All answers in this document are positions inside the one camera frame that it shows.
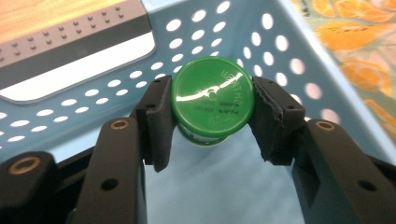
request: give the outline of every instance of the plastic basket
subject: plastic basket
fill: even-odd
[[[34,103],[17,104],[1,99],[0,161],[33,150],[47,150],[61,161],[91,147],[98,128],[111,118],[128,115],[151,80],[173,75],[180,66],[195,58],[219,55],[238,62],[252,76],[275,80],[302,103],[308,118],[340,123],[367,154],[396,163],[392,141],[288,0],[143,0],[142,3],[148,12],[155,50],[144,58]],[[293,191],[290,179],[281,177],[286,172],[262,165],[249,129],[243,129],[221,145],[227,149],[220,151],[178,150],[182,147],[191,146],[177,135],[168,170],[162,177],[148,172],[148,206],[153,206],[148,210],[149,217],[152,211],[160,217],[158,209],[162,215],[169,212],[172,206],[163,207],[167,204],[179,204],[175,208],[180,209],[177,213],[184,212],[188,217],[175,217],[176,212],[169,212],[166,215],[169,223],[262,223],[266,218],[276,223],[302,221],[295,193],[290,192]],[[227,176],[228,182],[220,184],[223,176]],[[191,191],[180,191],[180,186],[173,186],[165,177],[192,190],[194,196],[189,196]],[[202,191],[198,189],[204,186],[198,185],[201,180],[214,182]],[[167,181],[170,191],[166,194],[159,187],[150,187],[161,181]],[[206,213],[194,214],[193,204],[183,206],[191,202],[189,200],[204,196],[200,193],[214,190],[211,188],[217,184],[228,186],[222,196],[208,200],[207,207],[205,202],[196,204]],[[266,190],[276,193],[268,196]],[[221,198],[234,194],[240,196]],[[270,199],[278,201],[270,211],[257,207],[268,205]],[[280,213],[275,217],[276,213],[271,211],[279,207],[286,209],[282,211],[291,211],[293,218]]]

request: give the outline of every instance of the orange patterned fabric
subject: orange patterned fabric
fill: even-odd
[[[396,141],[396,0],[290,0]]]

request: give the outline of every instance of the screw hole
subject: screw hole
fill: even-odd
[[[155,105],[146,105],[146,108],[147,108],[147,109],[154,109],[154,108],[155,108]]]
[[[368,191],[376,191],[376,187],[367,180],[361,180],[358,182],[361,188],[368,190]]]
[[[129,121],[126,119],[119,119],[111,123],[110,127],[113,130],[124,129],[129,126]]]
[[[119,181],[115,178],[109,178],[102,183],[101,189],[104,191],[110,191],[117,187]]]

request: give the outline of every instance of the basket hole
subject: basket hole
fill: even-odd
[[[221,38],[215,39],[210,46],[212,48],[214,48],[214,47],[218,46],[221,43],[221,41],[222,41]]]
[[[169,44],[169,48],[170,49],[177,49],[178,47],[180,47],[180,45],[183,43],[183,40],[178,38],[178,39],[174,39],[172,40],[172,42]]]
[[[264,52],[262,57],[263,57],[263,60],[264,60],[265,64],[267,64],[268,66],[271,66],[271,65],[274,64],[274,56],[273,56],[272,53]]]
[[[70,106],[70,105],[74,105],[77,102],[77,100],[75,99],[68,99],[65,100],[61,103],[62,106]]]
[[[262,27],[265,30],[270,30],[274,26],[274,19],[269,13],[265,13],[262,15]]]
[[[116,87],[116,86],[118,86],[118,85],[120,85],[120,84],[121,84],[121,81],[118,80],[118,79],[115,79],[115,80],[110,81],[110,82],[107,84],[107,86],[110,87],[110,88],[112,88],[112,87]]]
[[[301,99],[300,99],[300,97],[299,97],[298,95],[291,94],[290,96],[293,97],[293,99],[294,99],[295,101],[297,101],[297,103],[299,103],[300,105],[303,104],[303,101],[301,101]]]
[[[262,43],[262,37],[259,35],[259,33],[253,32],[253,34],[251,34],[251,43],[254,46],[259,46]]]
[[[145,87],[147,84],[148,84],[147,81],[141,81],[141,82],[138,82],[138,83],[136,84],[136,87],[137,87],[137,88],[143,88],[143,87]]]
[[[195,31],[194,34],[192,34],[191,39],[192,40],[198,40],[200,39],[202,36],[204,36],[205,31],[204,30],[199,30],[199,31]]]
[[[160,69],[160,68],[162,68],[162,67],[163,67],[163,63],[154,63],[154,64],[151,66],[151,70],[155,71],[155,70],[158,70],[158,69]]]
[[[323,119],[329,120],[331,122],[334,122],[336,124],[340,124],[340,117],[338,116],[337,113],[330,109],[323,109],[320,111],[320,116]]]
[[[45,116],[48,116],[48,115],[50,115],[50,114],[52,114],[52,113],[53,113],[53,110],[46,109],[46,110],[41,110],[41,111],[39,111],[39,112],[37,113],[37,115],[38,115],[39,117],[45,117]]]
[[[237,59],[237,60],[236,60],[236,63],[237,63],[239,66],[244,67],[244,62],[242,62],[241,59]]]
[[[47,129],[47,126],[38,126],[32,129],[32,133],[38,133]]]
[[[173,58],[172,58],[172,62],[173,63],[175,63],[175,62],[178,62],[178,61],[180,61],[182,58],[183,58],[183,54],[177,54],[177,55],[175,55]]]
[[[198,21],[203,20],[205,16],[206,16],[206,11],[203,10],[203,9],[201,9],[201,10],[195,12],[195,13],[192,15],[192,18],[191,18],[191,19],[192,19],[192,21],[194,21],[194,22],[198,22]]]
[[[283,36],[279,35],[275,39],[276,48],[280,51],[285,51],[289,48],[289,40]]]
[[[14,127],[14,128],[22,127],[22,126],[27,125],[28,123],[30,123],[30,121],[26,120],[26,119],[18,120],[18,121],[11,123],[11,127]]]
[[[192,50],[191,53],[192,53],[192,54],[198,54],[198,53],[201,52],[203,49],[204,49],[204,47],[198,46],[198,47],[194,48],[194,49]]]
[[[213,32],[217,33],[220,32],[222,29],[224,29],[226,25],[225,21],[221,21],[218,24],[215,25],[215,27],[213,27]]]
[[[23,140],[24,138],[25,138],[25,136],[20,135],[20,136],[12,137],[12,138],[8,139],[7,141],[8,142],[19,142],[19,141]]]
[[[275,79],[279,86],[285,87],[288,85],[288,78],[283,73],[276,73]]]
[[[303,61],[300,59],[294,58],[290,60],[290,70],[295,75],[301,75],[305,71],[305,66]]]
[[[3,118],[5,118],[6,116],[7,116],[7,114],[6,114],[6,113],[0,112],[0,119],[3,119]]]
[[[165,76],[166,76],[166,74],[162,73],[162,74],[157,75],[157,76],[155,77],[155,79],[160,78],[160,77],[165,77]]]
[[[253,67],[254,74],[258,77],[262,76],[262,68],[259,67],[257,64]]]
[[[126,93],[128,93],[127,90],[120,90],[120,91],[117,91],[116,95],[117,96],[122,96],[122,95],[125,95]]]
[[[107,103],[108,99],[107,98],[101,98],[99,100],[96,101],[97,105],[103,105],[105,103]]]
[[[177,73],[177,72],[180,70],[181,67],[182,67],[182,66],[176,67],[176,68],[174,69],[174,73]]]
[[[83,107],[80,107],[79,109],[77,109],[76,113],[81,114],[81,113],[86,112],[88,109],[89,108],[87,106],[83,106]]]
[[[218,6],[216,12],[219,13],[219,14],[221,14],[221,13],[226,12],[226,11],[228,10],[228,8],[230,8],[230,2],[229,2],[229,1],[225,1],[225,2],[222,2],[222,3]]]
[[[166,30],[168,32],[174,32],[177,30],[181,25],[181,20],[175,19],[172,21],[169,21],[168,24],[166,25]]]
[[[248,47],[244,47],[244,56],[246,59],[250,59],[251,58],[251,51]]]
[[[85,96],[94,96],[99,93],[99,90],[89,90],[85,92]]]
[[[308,83],[305,85],[305,93],[309,98],[318,100],[322,96],[321,88],[315,83]]]
[[[61,117],[59,117],[59,118],[56,118],[56,119],[54,120],[54,122],[55,122],[55,123],[59,123],[59,122],[65,121],[65,120],[67,120],[67,119],[69,119],[67,116],[61,116]]]
[[[142,71],[134,71],[131,73],[131,75],[129,75],[130,78],[137,78],[143,75]]]

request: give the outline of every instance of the small container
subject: small container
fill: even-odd
[[[250,76],[226,58],[196,59],[183,66],[172,83],[177,127],[198,146],[213,147],[243,128],[254,100]]]

